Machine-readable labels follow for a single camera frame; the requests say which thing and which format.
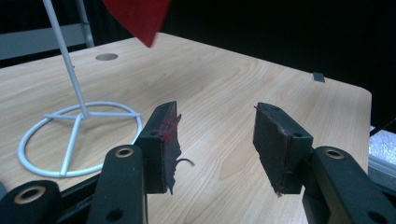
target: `red fabric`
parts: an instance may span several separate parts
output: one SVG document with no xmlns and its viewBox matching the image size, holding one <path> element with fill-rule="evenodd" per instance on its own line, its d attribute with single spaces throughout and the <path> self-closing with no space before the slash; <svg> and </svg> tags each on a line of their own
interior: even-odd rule
<svg viewBox="0 0 396 224">
<path fill-rule="evenodd" d="M 163 26 L 171 0 L 103 0 L 116 20 L 151 47 Z"/>
</svg>

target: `wood grain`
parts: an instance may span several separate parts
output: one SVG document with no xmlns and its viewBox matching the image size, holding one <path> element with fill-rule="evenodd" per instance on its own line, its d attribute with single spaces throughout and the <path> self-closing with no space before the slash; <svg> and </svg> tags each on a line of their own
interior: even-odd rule
<svg viewBox="0 0 396 224">
<path fill-rule="evenodd" d="M 95 60 L 103 53 L 119 57 Z M 196 166 L 179 164 L 173 196 L 148 196 L 150 223 L 306 222 L 302 196 L 277 198 L 252 144 L 258 102 L 284 109 L 314 136 L 314 147 L 346 150 L 367 170 L 371 94 L 359 87 L 165 34 L 151 49 L 133 38 L 71 57 L 86 102 L 126 104 L 146 122 L 157 105 L 177 101 L 182 157 Z M 0 78 L 0 181 L 13 189 L 48 179 L 21 166 L 17 146 L 44 114 L 77 103 L 63 59 L 3 68 Z M 29 160 L 59 171 L 71 127 L 55 121 L 39 130 Z M 71 168 L 101 163 L 132 141 L 135 127 L 134 119 L 83 121 Z M 50 179 L 67 189 L 89 176 Z"/>
</svg>

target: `wooden table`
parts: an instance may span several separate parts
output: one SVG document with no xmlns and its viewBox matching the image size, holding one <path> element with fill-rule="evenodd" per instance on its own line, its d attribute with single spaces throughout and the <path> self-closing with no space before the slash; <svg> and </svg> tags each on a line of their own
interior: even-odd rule
<svg viewBox="0 0 396 224">
<path fill-rule="evenodd" d="M 103 53 L 119 57 L 95 59 Z M 177 166 L 174 195 L 148 196 L 150 223 L 306 222 L 302 196 L 276 196 L 252 144 L 258 102 L 285 110 L 314 136 L 313 147 L 339 147 L 367 170 L 371 94 L 362 88 L 165 34 L 152 49 L 133 38 L 71 57 L 86 102 L 129 105 L 145 123 L 157 105 L 177 101 L 182 157 L 196 166 Z M 0 78 L 0 181 L 13 189 L 47 179 L 21 166 L 21 137 L 77 99 L 61 56 L 3 68 Z M 27 146 L 29 160 L 59 171 L 72 125 L 53 121 L 39 130 Z M 135 128 L 134 119 L 85 120 L 71 168 L 102 162 Z M 52 180 L 67 189 L 90 176 Z"/>
</svg>

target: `red residue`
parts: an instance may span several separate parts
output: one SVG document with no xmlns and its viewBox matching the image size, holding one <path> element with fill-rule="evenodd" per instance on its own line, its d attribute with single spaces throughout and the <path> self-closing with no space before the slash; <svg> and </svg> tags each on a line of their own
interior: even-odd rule
<svg viewBox="0 0 396 224">
<path fill-rule="evenodd" d="M 177 131 L 177 125 L 181 120 L 181 114 L 176 117 L 176 115 L 170 117 L 168 120 L 163 122 L 164 129 L 160 132 L 160 136 L 169 142 L 172 140 L 172 134 Z"/>
</svg>

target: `white metal stand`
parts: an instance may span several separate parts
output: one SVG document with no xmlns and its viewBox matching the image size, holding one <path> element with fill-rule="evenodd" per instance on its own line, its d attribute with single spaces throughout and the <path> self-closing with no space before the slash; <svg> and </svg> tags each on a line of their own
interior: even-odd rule
<svg viewBox="0 0 396 224">
<path fill-rule="evenodd" d="M 113 103 L 113 102 L 91 102 L 91 103 L 85 103 L 80 87 L 78 85 L 78 80 L 74 71 L 73 64 L 71 62 L 69 53 L 67 51 L 66 44 L 64 43 L 64 37 L 61 32 L 61 27 L 59 25 L 59 22 L 56 18 L 55 11 L 53 9 L 53 5 L 51 3 L 51 0 L 43 0 L 45 8 L 47 10 L 47 13 L 49 15 L 49 20 L 52 25 L 52 28 L 55 32 L 55 36 L 57 38 L 61 53 L 64 57 L 64 63 L 66 64 L 67 72 L 70 76 L 70 79 L 73 84 L 73 88 L 75 90 L 76 96 L 78 98 L 78 105 L 73 105 L 70 107 L 67 107 L 65 109 L 56 111 L 53 114 L 50 115 L 45 115 L 45 118 L 42 119 L 40 122 L 38 122 L 34 127 L 32 127 L 22 138 L 19 147 L 18 147 L 18 157 L 22 163 L 22 165 L 28 169 L 29 171 L 36 173 L 38 175 L 43 175 L 43 176 L 48 176 L 48 177 L 72 177 L 72 176 L 78 176 L 78 175 L 86 175 L 90 174 L 92 172 L 96 172 L 102 168 L 103 164 L 99 164 L 93 167 L 89 167 L 86 169 L 82 170 L 76 170 L 76 171 L 68 171 L 68 166 L 70 163 L 70 158 L 73 153 L 75 141 L 78 135 L 78 128 L 79 124 L 82 120 L 87 119 L 88 117 L 118 117 L 118 118 L 135 118 L 137 122 L 137 132 L 134 140 L 132 141 L 131 144 L 134 143 L 136 140 L 137 136 L 140 134 L 140 132 L 143 129 L 142 125 L 142 120 L 140 118 L 140 114 L 136 113 L 132 108 L 128 107 L 127 105 L 121 105 L 118 103 Z M 104 106 L 114 106 L 121 108 L 126 111 L 126 113 L 111 113 L 111 112 L 89 112 L 87 107 L 88 106 L 98 106 L 98 105 L 104 105 Z M 67 115 L 66 113 L 70 111 L 74 111 L 79 109 L 81 113 L 79 113 L 76 116 L 72 115 Z M 72 133 L 70 135 L 70 141 L 69 145 L 66 149 L 65 155 L 64 155 L 64 162 L 61 168 L 61 171 L 59 172 L 54 172 L 54 171 L 48 171 L 48 170 L 43 170 L 38 167 L 35 167 L 32 163 L 30 163 L 25 156 L 25 148 L 26 145 L 29 141 L 29 139 L 32 137 L 32 135 L 38 131 L 41 127 L 43 127 L 45 124 L 49 123 L 50 121 L 54 119 L 71 119 L 74 120 L 74 127 L 72 130 Z"/>
</svg>

